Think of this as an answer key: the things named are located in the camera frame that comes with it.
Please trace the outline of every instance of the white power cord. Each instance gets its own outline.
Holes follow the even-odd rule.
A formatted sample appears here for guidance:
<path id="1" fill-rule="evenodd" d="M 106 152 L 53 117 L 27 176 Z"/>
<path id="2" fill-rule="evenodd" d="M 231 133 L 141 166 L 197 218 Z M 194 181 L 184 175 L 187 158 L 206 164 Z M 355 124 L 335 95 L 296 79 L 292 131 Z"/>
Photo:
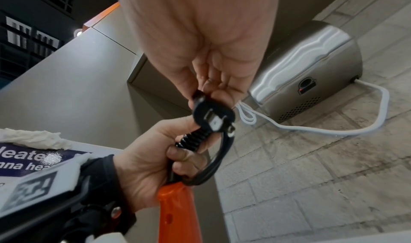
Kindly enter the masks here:
<path id="1" fill-rule="evenodd" d="M 375 89 L 380 90 L 381 92 L 381 102 L 380 102 L 380 110 L 378 113 L 378 117 L 375 120 L 375 122 L 365 128 L 361 129 L 356 129 L 356 130 L 326 130 L 326 129 L 321 129 L 321 128 L 315 128 L 315 127 L 302 127 L 302 126 L 285 126 L 278 124 L 271 118 L 267 117 L 264 114 L 261 114 L 255 110 L 253 110 L 250 106 L 245 104 L 244 102 L 240 101 L 236 104 L 236 107 L 238 109 L 238 112 L 240 113 L 240 118 L 241 120 L 248 125 L 253 125 L 257 122 L 257 117 L 256 115 L 259 115 L 268 121 L 270 121 L 272 124 L 274 124 L 278 128 L 282 129 L 287 129 L 287 130 L 300 130 L 300 131 L 309 131 L 309 132 L 314 132 L 314 133 L 319 133 L 319 134 L 325 134 L 325 135 L 332 135 L 332 136 L 354 136 L 354 135 L 359 135 L 359 134 L 364 134 L 368 133 L 374 130 L 377 130 L 379 127 L 381 127 L 384 124 L 385 118 L 387 117 L 387 111 L 388 111 L 388 101 L 390 100 L 390 93 L 387 89 L 384 87 L 372 84 L 372 83 L 366 83 L 361 80 L 356 79 L 354 82 L 360 83 L 362 85 L 366 85 Z M 251 117 L 247 117 L 244 114 L 244 111 L 247 112 Z"/>

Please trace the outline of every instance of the hand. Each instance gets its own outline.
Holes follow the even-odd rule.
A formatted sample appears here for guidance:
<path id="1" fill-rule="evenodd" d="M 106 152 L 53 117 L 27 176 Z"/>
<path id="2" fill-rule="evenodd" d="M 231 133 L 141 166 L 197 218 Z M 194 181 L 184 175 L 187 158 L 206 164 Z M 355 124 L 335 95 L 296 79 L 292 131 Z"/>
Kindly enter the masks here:
<path id="1" fill-rule="evenodd" d="M 178 175 L 193 177 L 206 166 L 207 159 L 200 153 L 218 139 L 217 133 L 200 145 L 198 153 L 174 146 L 182 135 L 198 128 L 192 116 L 163 120 L 114 156 L 120 186 L 134 212 L 158 205 L 157 192 L 166 180 L 168 158 L 175 161 L 173 171 Z"/>
<path id="2" fill-rule="evenodd" d="M 278 0 L 120 3 L 150 62 L 187 99 L 200 89 L 232 107 L 245 97 L 261 63 Z"/>

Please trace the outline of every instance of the orange handle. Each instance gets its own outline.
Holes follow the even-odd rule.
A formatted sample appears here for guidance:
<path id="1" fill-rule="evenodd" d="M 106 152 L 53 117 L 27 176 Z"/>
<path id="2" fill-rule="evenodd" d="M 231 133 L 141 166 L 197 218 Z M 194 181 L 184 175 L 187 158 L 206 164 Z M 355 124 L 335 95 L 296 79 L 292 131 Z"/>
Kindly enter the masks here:
<path id="1" fill-rule="evenodd" d="M 158 243 L 202 243 L 193 191 L 182 182 L 168 184 L 157 194 L 160 201 Z"/>

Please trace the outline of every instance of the stainless steel hand dryer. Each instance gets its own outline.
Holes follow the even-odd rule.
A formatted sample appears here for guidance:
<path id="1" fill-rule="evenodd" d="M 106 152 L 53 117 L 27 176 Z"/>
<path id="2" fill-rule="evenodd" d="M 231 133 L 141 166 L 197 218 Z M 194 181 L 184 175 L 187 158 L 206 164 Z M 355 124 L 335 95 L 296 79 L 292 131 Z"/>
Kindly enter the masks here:
<path id="1" fill-rule="evenodd" d="M 263 112 L 283 122 L 361 77 L 356 41 L 337 27 L 311 21 L 266 56 L 248 90 Z"/>

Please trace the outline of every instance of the qr code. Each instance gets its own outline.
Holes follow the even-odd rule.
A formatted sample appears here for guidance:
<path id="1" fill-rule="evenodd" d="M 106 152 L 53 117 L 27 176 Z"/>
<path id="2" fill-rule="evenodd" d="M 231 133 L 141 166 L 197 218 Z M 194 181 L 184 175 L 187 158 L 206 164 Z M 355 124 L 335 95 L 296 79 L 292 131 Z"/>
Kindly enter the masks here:
<path id="1" fill-rule="evenodd" d="M 47 195 L 56 175 L 57 171 L 17 185 L 0 212 L 10 210 Z"/>

